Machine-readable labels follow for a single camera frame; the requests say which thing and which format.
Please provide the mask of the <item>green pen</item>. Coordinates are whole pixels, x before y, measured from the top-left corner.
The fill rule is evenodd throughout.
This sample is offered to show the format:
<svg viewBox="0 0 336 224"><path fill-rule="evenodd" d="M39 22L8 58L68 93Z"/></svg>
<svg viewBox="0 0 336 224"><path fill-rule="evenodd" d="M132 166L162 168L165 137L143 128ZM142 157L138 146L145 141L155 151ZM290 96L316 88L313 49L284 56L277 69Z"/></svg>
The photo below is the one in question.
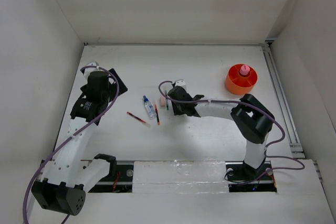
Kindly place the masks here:
<svg viewBox="0 0 336 224"><path fill-rule="evenodd" d="M166 105L166 110L168 111L169 110L169 99L167 98L167 91L165 90L165 105Z"/></svg>

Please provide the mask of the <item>pink eraser block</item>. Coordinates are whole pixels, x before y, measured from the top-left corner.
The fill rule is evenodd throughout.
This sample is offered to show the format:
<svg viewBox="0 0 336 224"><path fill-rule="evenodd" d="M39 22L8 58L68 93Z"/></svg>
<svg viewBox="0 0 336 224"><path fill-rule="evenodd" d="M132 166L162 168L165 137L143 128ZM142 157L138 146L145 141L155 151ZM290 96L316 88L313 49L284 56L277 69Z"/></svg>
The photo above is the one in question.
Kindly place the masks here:
<svg viewBox="0 0 336 224"><path fill-rule="evenodd" d="M165 97L164 97L163 95L160 97L160 106L161 106L162 108L166 108L166 105L165 105Z"/></svg>

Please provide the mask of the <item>pink capped clear tube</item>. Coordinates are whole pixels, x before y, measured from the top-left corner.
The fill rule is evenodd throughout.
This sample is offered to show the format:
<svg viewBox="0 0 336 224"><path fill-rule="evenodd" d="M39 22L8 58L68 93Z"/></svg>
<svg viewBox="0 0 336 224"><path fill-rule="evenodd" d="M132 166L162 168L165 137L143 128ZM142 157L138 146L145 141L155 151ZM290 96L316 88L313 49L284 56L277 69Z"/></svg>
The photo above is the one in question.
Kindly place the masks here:
<svg viewBox="0 0 336 224"><path fill-rule="evenodd" d="M249 75L249 73L250 73L250 66L249 65L242 65L240 70L239 70L239 74L241 76L246 77L246 76Z"/></svg>

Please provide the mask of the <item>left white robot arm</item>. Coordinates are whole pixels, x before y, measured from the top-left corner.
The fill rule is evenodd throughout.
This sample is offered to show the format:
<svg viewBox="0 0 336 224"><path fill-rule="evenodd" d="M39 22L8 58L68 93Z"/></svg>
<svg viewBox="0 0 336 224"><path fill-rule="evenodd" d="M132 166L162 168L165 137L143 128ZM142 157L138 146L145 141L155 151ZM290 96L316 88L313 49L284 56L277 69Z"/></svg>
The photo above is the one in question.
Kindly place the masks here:
<svg viewBox="0 0 336 224"><path fill-rule="evenodd" d="M87 83L70 112L66 139L47 161L43 179L31 188L42 209L72 216L80 213L86 194L97 182L112 180L118 173L112 155L99 153L87 167L81 166L81 160L103 115L128 90L114 69L87 66L81 72Z"/></svg>

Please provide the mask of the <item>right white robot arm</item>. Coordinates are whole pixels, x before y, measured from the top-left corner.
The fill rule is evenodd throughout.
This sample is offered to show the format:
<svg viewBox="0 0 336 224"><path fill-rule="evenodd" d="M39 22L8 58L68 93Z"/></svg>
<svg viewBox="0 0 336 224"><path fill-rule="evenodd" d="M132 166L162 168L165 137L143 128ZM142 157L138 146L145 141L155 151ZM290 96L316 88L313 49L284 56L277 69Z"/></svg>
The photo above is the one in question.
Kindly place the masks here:
<svg viewBox="0 0 336 224"><path fill-rule="evenodd" d="M198 118L214 117L231 120L246 140L246 154L239 173L240 181L248 181L261 174L265 162L266 139L272 129L274 115L252 94L238 100L224 102L204 95L190 96L181 86L173 87L167 96L175 115Z"/></svg>

